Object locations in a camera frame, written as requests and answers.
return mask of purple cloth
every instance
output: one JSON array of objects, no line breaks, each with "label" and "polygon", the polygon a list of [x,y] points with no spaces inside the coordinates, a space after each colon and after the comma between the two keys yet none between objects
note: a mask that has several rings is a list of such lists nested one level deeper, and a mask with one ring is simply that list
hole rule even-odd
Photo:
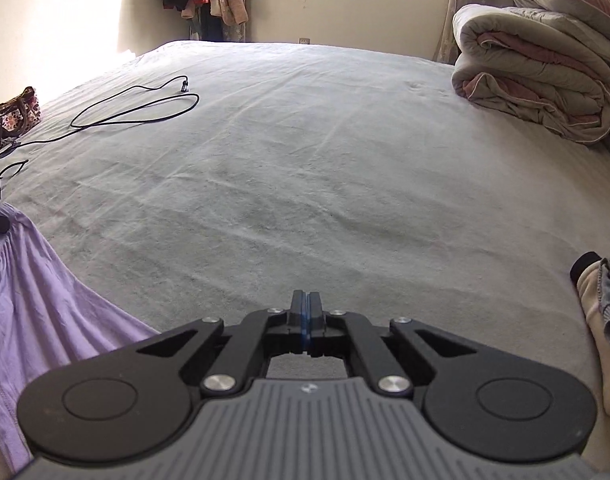
[{"label": "purple cloth", "polygon": [[0,235],[0,449],[18,471],[31,459],[16,421],[26,384],[156,332],[80,283],[23,213],[0,215],[12,224]]}]

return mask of white bed sheet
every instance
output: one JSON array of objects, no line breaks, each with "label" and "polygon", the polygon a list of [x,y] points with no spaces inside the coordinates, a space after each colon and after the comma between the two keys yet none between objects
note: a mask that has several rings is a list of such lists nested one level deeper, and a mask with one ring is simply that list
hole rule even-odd
[{"label": "white bed sheet", "polygon": [[[585,251],[610,255],[610,155],[470,104],[451,70],[324,46],[168,44],[46,105],[28,138],[184,73],[201,95],[194,111],[18,150],[6,164],[31,161],[3,197],[81,280],[159,330],[238,322],[318,290],[327,308],[380,324],[411,316],[599,393],[568,271]],[[86,119],[174,88],[133,91]],[[586,457],[610,467],[609,419]]]}]

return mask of wall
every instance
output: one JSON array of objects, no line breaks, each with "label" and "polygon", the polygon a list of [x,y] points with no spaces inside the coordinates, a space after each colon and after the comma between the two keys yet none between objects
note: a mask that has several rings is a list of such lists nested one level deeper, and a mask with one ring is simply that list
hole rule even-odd
[{"label": "wall", "polygon": [[187,38],[161,0],[0,0],[0,102],[46,102],[135,55]]},{"label": "wall", "polygon": [[447,0],[251,0],[253,41],[312,43],[431,59]]}]

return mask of charging cable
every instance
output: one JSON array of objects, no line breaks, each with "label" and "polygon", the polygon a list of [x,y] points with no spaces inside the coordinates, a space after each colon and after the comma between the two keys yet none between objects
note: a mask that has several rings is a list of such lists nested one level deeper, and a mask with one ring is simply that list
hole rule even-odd
[{"label": "charging cable", "polygon": [[[150,101],[149,103],[146,103],[144,105],[140,105],[134,108],[130,108],[129,110],[125,110],[123,112],[119,112],[117,114],[114,114],[112,116],[106,117],[104,119],[98,120],[98,121],[94,121],[93,123],[89,123],[89,124],[75,124],[76,120],[79,119],[85,112],[91,110],[93,107],[98,106],[99,104],[105,103],[109,100],[114,99],[115,97],[118,97],[119,95],[124,94],[125,92],[128,92],[134,88],[142,88],[147,92],[150,91],[154,91],[154,90],[160,90],[163,87],[169,85],[170,83],[172,83],[172,81],[176,81],[177,79],[182,79],[183,80],[183,84],[181,85],[181,95],[170,95],[167,97],[163,97],[161,99],[156,99],[154,101]],[[131,114],[132,112],[136,112],[138,110],[143,110],[143,108],[147,108],[150,106],[154,106],[156,104],[159,103],[164,103],[166,101],[173,101],[175,99],[179,99],[181,97],[185,97],[185,96],[191,96],[195,99],[195,101],[186,109],[181,110],[180,112],[176,112],[174,114],[170,114],[168,116],[165,117],[156,117],[153,119],[142,119],[142,120],[131,120],[131,121],[126,121],[126,120],[122,120],[122,121],[114,121],[114,119],[118,118],[118,117],[122,117],[124,115],[127,114]],[[81,110],[76,117],[74,117],[71,121],[70,121],[70,128],[74,128],[73,131],[68,132],[60,137],[54,137],[53,139],[45,139],[45,140],[30,140],[29,142],[20,142],[19,140],[15,140],[14,142],[12,142],[9,146],[7,146],[5,149],[0,151],[0,158],[5,158],[8,155],[11,155],[14,151],[16,151],[16,149],[18,148],[22,148],[23,146],[30,146],[31,144],[49,144],[50,142],[57,142],[58,140],[63,140],[66,139],[69,136],[72,136],[74,134],[77,134],[79,132],[82,132],[83,130],[86,130],[88,128],[94,128],[96,126],[108,126],[109,124],[150,124],[150,123],[160,123],[161,121],[167,121],[168,119],[174,119],[175,117],[179,117],[183,114],[188,113],[189,111],[193,110],[194,107],[198,104],[198,102],[201,100],[199,94],[195,94],[192,92],[189,92],[189,81],[187,79],[186,75],[179,75],[176,77],[173,77],[172,79],[170,79],[169,81],[167,81],[166,83],[163,83],[161,86],[157,86],[157,87],[149,87],[149,86],[143,86],[143,85],[134,85],[134,86],[130,86],[130,88],[126,88],[125,90],[121,90],[120,92],[114,94],[114,95],[110,95],[109,97],[106,97],[105,99],[102,99],[101,101],[97,101],[96,103],[91,104],[90,106],[88,106],[87,108],[84,108],[83,110]],[[29,159],[26,160],[22,160],[20,162],[15,162],[14,164],[10,164],[8,166],[6,166],[2,171],[0,171],[0,181],[3,178],[3,174],[5,174],[5,172],[7,170],[10,170],[11,168],[16,168],[18,166],[18,170],[15,171],[15,173],[12,175],[12,177],[16,176],[25,166],[25,164],[27,164],[29,162]]]}]

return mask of floral handbag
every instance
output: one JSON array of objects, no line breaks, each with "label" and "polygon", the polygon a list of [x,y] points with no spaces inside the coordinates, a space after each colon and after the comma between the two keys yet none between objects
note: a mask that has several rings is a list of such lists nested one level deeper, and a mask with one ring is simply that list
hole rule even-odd
[{"label": "floral handbag", "polygon": [[41,122],[36,91],[28,86],[23,93],[0,104],[0,149],[28,133]]}]

